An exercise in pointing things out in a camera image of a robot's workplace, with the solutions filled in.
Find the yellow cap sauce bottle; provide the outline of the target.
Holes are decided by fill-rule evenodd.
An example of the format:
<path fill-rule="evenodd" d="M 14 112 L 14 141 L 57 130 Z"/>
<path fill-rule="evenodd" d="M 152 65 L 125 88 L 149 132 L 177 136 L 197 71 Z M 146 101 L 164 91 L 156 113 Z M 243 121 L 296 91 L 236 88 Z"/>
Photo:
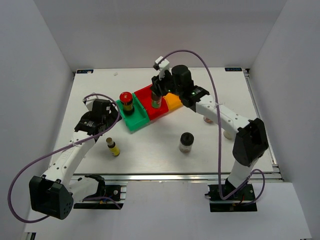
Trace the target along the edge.
<path fill-rule="evenodd" d="M 158 109 L 161 107 L 162 104 L 162 97 L 158 96 L 157 94 L 154 94 L 152 92 L 151 94 L 151 106 L 155 109 Z"/>

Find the red cap dark sauce jar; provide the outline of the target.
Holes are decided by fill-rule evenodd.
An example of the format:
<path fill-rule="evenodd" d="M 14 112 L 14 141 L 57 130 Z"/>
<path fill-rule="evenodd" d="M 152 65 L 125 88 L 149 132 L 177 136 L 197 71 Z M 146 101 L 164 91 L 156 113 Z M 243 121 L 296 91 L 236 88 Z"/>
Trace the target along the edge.
<path fill-rule="evenodd" d="M 122 92 L 119 95 L 119 100 L 122 105 L 123 113 L 128 116 L 132 115 L 135 111 L 135 107 L 133 104 L 133 95 L 128 91 Z"/>

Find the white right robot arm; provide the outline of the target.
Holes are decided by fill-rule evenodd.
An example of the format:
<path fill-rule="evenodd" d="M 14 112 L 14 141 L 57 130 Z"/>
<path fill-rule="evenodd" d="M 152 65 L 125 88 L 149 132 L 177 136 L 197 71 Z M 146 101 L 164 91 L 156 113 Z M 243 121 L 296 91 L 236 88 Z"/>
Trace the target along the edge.
<path fill-rule="evenodd" d="M 226 195 L 236 200 L 244 193 L 244 182 L 248 180 L 254 165 L 269 148 L 265 124 L 260 118 L 254 120 L 243 117 L 224 105 L 218 104 L 215 97 L 206 89 L 194 84 L 187 66 L 173 68 L 160 67 L 151 81 L 151 91 L 158 97 L 173 94 L 182 104 L 218 124 L 234 141 L 232 155 L 235 159 L 232 170 L 225 181 Z"/>

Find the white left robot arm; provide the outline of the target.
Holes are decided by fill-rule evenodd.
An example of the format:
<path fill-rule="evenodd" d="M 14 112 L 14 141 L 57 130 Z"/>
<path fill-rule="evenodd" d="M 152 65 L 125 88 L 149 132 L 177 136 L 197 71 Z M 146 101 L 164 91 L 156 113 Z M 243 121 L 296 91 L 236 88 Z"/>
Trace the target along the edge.
<path fill-rule="evenodd" d="M 79 120 L 70 139 L 70 147 L 42 176 L 29 181 L 33 211 L 64 220 L 74 204 L 85 198 L 99 200 L 106 194 L 102 176 L 89 174 L 72 183 L 75 170 L 103 133 L 121 118 L 114 103 L 106 99 L 85 101 L 88 112 Z"/>

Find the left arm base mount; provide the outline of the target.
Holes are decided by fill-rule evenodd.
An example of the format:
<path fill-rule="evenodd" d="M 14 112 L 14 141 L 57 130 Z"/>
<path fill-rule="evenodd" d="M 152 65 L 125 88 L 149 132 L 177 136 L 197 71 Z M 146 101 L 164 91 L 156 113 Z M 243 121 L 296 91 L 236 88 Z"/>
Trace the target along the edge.
<path fill-rule="evenodd" d="M 102 193 L 90 195 L 90 200 L 82 200 L 73 208 L 77 210 L 121 210 L 124 206 L 127 184 L 124 182 L 106 181 Z"/>

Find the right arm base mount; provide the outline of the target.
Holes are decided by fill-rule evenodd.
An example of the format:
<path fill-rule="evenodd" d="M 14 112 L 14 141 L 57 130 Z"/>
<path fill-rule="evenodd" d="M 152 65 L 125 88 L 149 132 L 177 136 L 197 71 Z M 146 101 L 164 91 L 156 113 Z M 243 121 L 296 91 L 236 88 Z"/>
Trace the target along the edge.
<path fill-rule="evenodd" d="M 211 213 L 235 213 L 235 212 L 257 212 L 255 192 L 252 184 L 247 184 L 241 190 L 234 193 L 226 200 L 222 200 L 217 184 L 208 185 L 208 192 L 204 194 L 209 200 Z"/>

